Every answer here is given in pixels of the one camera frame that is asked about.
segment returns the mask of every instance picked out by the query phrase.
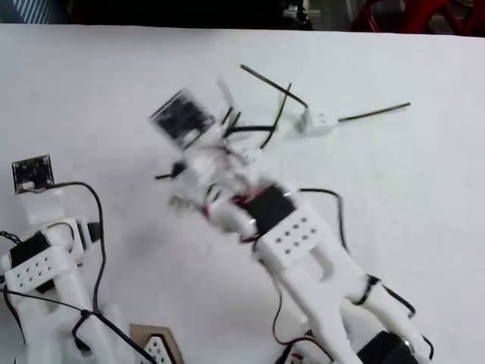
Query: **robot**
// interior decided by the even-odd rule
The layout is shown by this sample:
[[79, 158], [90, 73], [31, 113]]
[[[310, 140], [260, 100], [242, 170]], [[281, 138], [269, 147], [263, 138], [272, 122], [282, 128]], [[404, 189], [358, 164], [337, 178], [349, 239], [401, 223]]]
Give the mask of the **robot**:
[[[305, 107], [302, 118], [310, 114]], [[395, 357], [390, 361], [391, 353], [375, 355], [388, 349], [379, 345], [390, 341], [405, 347], [399, 362], [430, 362], [432, 346], [411, 323], [396, 294], [365, 274], [295, 187], [265, 172], [260, 149], [233, 145], [222, 123], [186, 89], [151, 120], [183, 151], [183, 159], [167, 176], [174, 185], [173, 201], [195, 207], [223, 232], [236, 233], [242, 243], [253, 244], [256, 259], [308, 317], [312, 336], [301, 340], [312, 341], [339, 364], [397, 362]], [[319, 265], [321, 276], [306, 269], [309, 259]], [[388, 330], [359, 355], [346, 336], [340, 313], [344, 300], [371, 312]]]

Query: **white surface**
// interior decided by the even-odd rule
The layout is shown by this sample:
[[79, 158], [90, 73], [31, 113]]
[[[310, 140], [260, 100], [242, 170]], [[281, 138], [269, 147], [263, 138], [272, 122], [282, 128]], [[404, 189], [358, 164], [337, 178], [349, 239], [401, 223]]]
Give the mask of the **white surface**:
[[[326, 137], [277, 136], [268, 156], [274, 173], [296, 186], [344, 195], [350, 249], [415, 304], [436, 362], [481, 361], [482, 39], [1, 25], [0, 49], [2, 229], [20, 233], [26, 221], [11, 162], [51, 153], [56, 181], [84, 180], [102, 198], [101, 299], [118, 301], [131, 322], [172, 328], [189, 364], [276, 359], [277, 295], [248, 246], [198, 215], [168, 209], [170, 189], [153, 175], [168, 171], [177, 153], [147, 117], [182, 86], [198, 88], [196, 97], [221, 116], [215, 82], [223, 75], [247, 123], [270, 123], [277, 92], [239, 71], [242, 62], [283, 86], [292, 81], [310, 105], [339, 117], [410, 101]], [[287, 124], [301, 113], [288, 106]], [[89, 195], [72, 188], [75, 206], [95, 217]], [[311, 199], [333, 223], [334, 201]], [[95, 267], [85, 265], [91, 278]], [[8, 322], [2, 346], [16, 350], [20, 336], [15, 346]]]

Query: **perforated bracket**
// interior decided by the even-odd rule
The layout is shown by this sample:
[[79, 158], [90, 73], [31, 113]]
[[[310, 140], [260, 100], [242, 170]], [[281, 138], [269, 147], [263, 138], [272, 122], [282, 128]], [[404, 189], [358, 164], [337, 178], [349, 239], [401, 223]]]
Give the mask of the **perforated bracket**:
[[261, 237], [258, 255], [274, 271], [298, 264], [321, 240], [319, 226], [311, 210], [297, 209]]
[[35, 290], [57, 275], [75, 269], [69, 253], [59, 246], [51, 246], [35, 257], [5, 272], [8, 288], [21, 293]]
[[[150, 354], [157, 364], [175, 364], [170, 355], [170, 349], [166, 345], [162, 336], [152, 336], [145, 346], [145, 351]], [[140, 364], [149, 364], [143, 359]]]

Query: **circuit board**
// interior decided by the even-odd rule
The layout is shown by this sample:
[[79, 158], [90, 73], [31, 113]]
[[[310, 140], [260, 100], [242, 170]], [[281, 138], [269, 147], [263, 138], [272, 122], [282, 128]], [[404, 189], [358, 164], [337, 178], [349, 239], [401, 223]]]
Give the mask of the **circuit board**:
[[15, 193], [24, 193], [54, 184], [50, 155], [13, 162]]
[[182, 149], [189, 148], [214, 124], [214, 118], [186, 89], [179, 91], [161, 106], [150, 120]]

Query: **white connector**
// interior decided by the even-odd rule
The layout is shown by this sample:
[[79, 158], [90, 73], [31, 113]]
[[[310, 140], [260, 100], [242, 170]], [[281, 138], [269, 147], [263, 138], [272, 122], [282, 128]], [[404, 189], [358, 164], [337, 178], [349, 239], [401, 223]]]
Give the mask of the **white connector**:
[[[165, 346], [164, 341], [159, 336], [150, 337], [149, 342], [145, 346], [145, 351], [150, 354], [157, 364], [175, 364], [172, 362], [170, 355], [168, 354], [168, 348]], [[143, 359], [142, 364], [149, 364], [150, 362]]]
[[295, 129], [299, 135], [316, 137], [328, 134], [338, 123], [339, 120], [326, 110], [306, 108], [295, 123]]

